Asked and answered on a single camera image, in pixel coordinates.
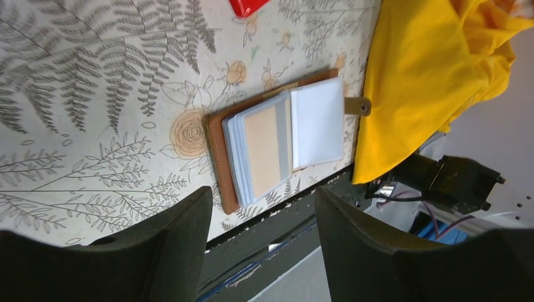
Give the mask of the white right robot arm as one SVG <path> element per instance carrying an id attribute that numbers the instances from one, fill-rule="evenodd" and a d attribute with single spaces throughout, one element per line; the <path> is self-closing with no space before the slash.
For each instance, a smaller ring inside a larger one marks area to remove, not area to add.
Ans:
<path id="1" fill-rule="evenodd" d="M 443 155 L 432 159 L 416 150 L 369 182 L 363 199 L 382 210 L 390 204 L 418 203 L 409 231 L 421 238 L 454 244 L 470 233 L 493 228 L 532 229 L 533 195 L 516 189 L 503 175 L 476 160 Z"/>

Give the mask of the brown leather card holder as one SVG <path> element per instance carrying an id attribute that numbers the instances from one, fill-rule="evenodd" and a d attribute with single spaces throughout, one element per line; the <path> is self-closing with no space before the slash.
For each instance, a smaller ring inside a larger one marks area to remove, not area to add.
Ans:
<path id="1" fill-rule="evenodd" d="M 207 135 L 223 210 L 236 212 L 294 172 L 343 156 L 343 116 L 367 117 L 370 100 L 347 97 L 326 69 L 214 113 Z"/>

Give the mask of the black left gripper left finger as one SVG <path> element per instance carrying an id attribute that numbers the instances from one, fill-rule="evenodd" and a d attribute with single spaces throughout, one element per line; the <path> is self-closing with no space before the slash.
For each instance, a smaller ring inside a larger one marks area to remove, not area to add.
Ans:
<path id="1" fill-rule="evenodd" d="M 1 232 L 2 301 L 194 301 L 212 217 L 203 186 L 93 243 L 58 247 Z"/>

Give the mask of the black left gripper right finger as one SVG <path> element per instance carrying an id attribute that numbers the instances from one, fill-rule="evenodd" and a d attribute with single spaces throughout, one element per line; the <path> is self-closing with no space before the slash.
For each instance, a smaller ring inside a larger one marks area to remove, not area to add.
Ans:
<path id="1" fill-rule="evenodd" d="M 326 187 L 315 215 L 333 301 L 532 301 L 533 230 L 454 245 L 400 231 Z"/>

